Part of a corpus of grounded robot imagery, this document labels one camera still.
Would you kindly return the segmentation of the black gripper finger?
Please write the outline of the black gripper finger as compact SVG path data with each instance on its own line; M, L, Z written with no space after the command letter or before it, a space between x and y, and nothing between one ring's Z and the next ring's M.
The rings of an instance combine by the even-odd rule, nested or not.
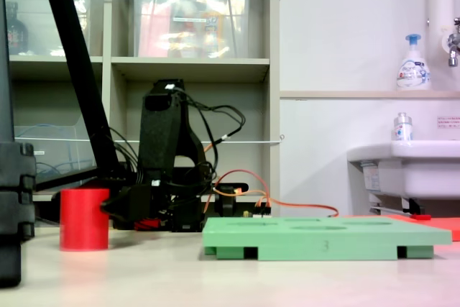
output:
M109 197L102 200L100 210L115 219L125 219L123 192L123 188L110 190Z

